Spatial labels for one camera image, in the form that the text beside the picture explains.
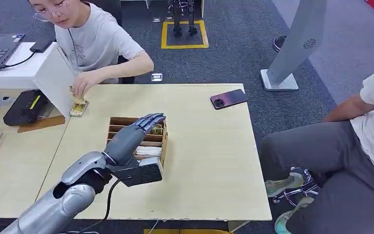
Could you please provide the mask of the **person's left hand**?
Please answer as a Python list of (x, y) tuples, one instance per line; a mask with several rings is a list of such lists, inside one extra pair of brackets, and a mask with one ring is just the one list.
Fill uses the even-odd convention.
[(82, 99), (91, 87), (101, 83), (105, 79), (103, 73), (98, 70), (78, 74), (72, 85), (74, 97)]

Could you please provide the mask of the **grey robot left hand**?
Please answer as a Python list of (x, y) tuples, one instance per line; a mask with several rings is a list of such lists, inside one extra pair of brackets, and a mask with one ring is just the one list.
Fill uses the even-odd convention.
[(129, 165), (148, 158), (164, 165), (168, 144), (166, 116), (163, 113), (144, 117), (111, 117), (104, 153), (117, 165)]

